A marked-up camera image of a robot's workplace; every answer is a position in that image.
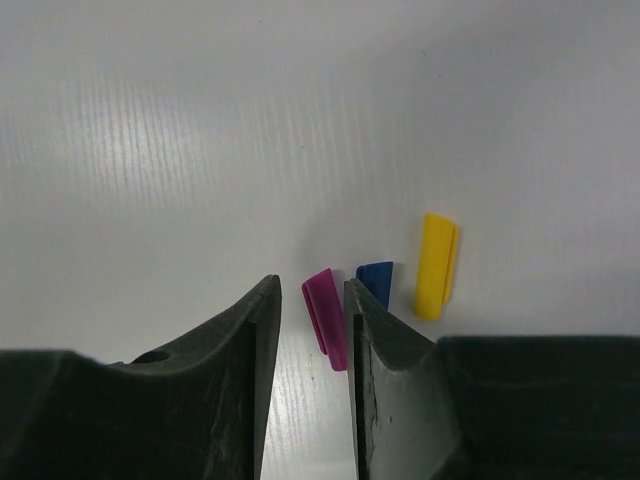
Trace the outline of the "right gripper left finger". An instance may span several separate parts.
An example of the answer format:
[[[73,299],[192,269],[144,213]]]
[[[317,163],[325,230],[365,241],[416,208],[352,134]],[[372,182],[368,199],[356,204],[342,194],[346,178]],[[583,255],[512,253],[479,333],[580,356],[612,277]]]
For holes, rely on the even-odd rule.
[[[256,479],[281,324],[264,277],[227,310],[129,363],[1,354],[5,479]]]

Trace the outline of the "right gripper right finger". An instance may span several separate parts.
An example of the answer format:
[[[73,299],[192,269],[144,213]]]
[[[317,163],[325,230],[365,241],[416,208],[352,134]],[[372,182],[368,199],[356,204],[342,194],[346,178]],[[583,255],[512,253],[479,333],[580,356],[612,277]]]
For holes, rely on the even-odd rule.
[[[344,285],[361,479],[635,479],[639,341],[431,341]]]

